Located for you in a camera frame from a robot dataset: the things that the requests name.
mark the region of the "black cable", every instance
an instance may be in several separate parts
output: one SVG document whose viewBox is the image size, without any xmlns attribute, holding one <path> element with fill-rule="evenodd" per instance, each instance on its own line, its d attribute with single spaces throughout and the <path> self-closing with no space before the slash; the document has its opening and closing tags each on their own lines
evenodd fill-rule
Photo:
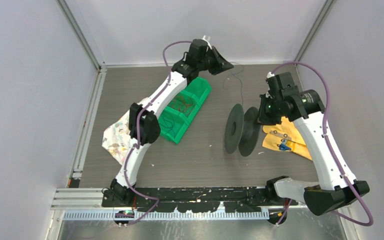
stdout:
<svg viewBox="0 0 384 240">
<path fill-rule="evenodd" d="M 228 80 L 229 76 L 233 76 L 234 78 L 236 78 L 237 80 L 239 80 L 239 82 L 240 82 L 240 98 L 242 99 L 242 103 L 241 103 L 241 105 L 244 106 L 244 95 L 243 95 L 243 93 L 242 93 L 243 84 L 242 84 L 242 80 L 241 80 L 237 75 L 240 74 L 240 73 L 242 73 L 242 72 L 245 70 L 245 67 L 244 67 L 244 65 L 242 65 L 242 64 L 240 64 L 240 63 L 237 63 L 237 62 L 234 62 L 234 61 L 232 61 L 232 62 L 230 62 L 230 63 L 231 63 L 231 64 L 237 64 L 237 65 L 241 66 L 242 69 L 241 69 L 240 71 L 236 72 L 236 73 L 233 73 L 232 70 L 229 69 L 230 74 L 227 75 L 226 78 L 225 78 L 224 81 L 223 81 L 223 89 L 226 89 L 226 90 L 227 90 L 227 88 L 225 88 L 225 82 L 226 82 L 226 80 Z"/>
</svg>

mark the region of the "white panel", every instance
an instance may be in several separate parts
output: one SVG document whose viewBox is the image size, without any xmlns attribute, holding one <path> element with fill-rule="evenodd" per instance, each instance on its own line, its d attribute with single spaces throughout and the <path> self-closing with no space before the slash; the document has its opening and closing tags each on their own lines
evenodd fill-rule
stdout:
<svg viewBox="0 0 384 240">
<path fill-rule="evenodd" d="M 229 61 L 278 63 L 295 58 L 323 3 L 70 0 L 70 7 L 107 65 L 159 64 L 168 44 L 203 35 L 211 36 L 211 43 Z M 167 52 L 171 63 L 188 50 L 186 44 L 172 48 Z"/>
<path fill-rule="evenodd" d="M 337 1 L 302 61 L 329 83 L 332 134 L 357 179 L 370 186 L 363 199 L 374 225 L 358 227 L 361 239 L 384 239 L 384 1 Z M 305 89 L 324 92 L 314 73 L 298 70 Z M 366 222 L 360 205 L 353 206 Z"/>
<path fill-rule="evenodd" d="M 56 1 L 0 1 L 0 239 L 44 239 L 95 78 Z"/>
</svg>

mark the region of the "yellow fabric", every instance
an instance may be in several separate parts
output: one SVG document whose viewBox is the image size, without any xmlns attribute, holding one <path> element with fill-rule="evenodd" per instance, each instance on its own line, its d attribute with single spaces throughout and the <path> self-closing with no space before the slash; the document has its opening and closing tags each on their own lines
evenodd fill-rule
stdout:
<svg viewBox="0 0 384 240">
<path fill-rule="evenodd" d="M 274 126 L 265 125 L 262 127 L 262 131 L 267 134 L 262 141 L 262 146 L 264 148 L 274 151 L 283 151 L 280 150 L 279 147 L 281 144 L 284 144 L 291 148 L 291 150 L 285 150 L 286 152 L 293 152 L 312 160 L 307 145 L 300 132 L 286 117 L 282 117 L 282 124 Z"/>
</svg>

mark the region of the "cable spool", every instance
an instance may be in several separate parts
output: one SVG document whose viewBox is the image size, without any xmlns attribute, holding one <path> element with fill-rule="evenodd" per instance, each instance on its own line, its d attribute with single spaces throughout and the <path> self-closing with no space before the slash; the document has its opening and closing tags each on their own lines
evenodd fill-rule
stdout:
<svg viewBox="0 0 384 240">
<path fill-rule="evenodd" d="M 257 116 L 255 107 L 250 107 L 245 114 L 239 103 L 232 108 L 224 131 L 224 148 L 228 154 L 234 153 L 236 148 L 244 157 L 253 152 L 260 134 Z"/>
</svg>

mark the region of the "table surface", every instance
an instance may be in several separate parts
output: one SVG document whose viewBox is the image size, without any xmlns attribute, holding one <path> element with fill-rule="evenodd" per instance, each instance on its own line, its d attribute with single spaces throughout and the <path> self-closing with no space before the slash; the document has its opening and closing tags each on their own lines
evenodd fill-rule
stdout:
<svg viewBox="0 0 384 240">
<path fill-rule="evenodd" d="M 267 180 L 282 175 L 296 180 L 317 181 L 312 161 L 292 152 L 273 151 L 262 147 L 261 132 L 253 153 L 243 157 L 237 150 L 224 150 L 226 121 L 232 107 L 260 106 L 265 94 L 267 72 L 276 65 L 236 65 L 231 72 L 216 76 L 205 72 L 200 76 L 212 86 L 205 103 L 179 144 L 160 137 L 148 149 L 137 176 L 138 187 L 218 187 L 264 186 Z M 298 82 L 293 65 L 278 73 L 291 72 Z M 115 123 L 133 102 L 150 96 L 167 76 L 165 67 L 109 68 L 91 133 L 80 180 L 81 188 L 109 187 L 121 165 L 101 146 L 104 130 Z"/>
</svg>

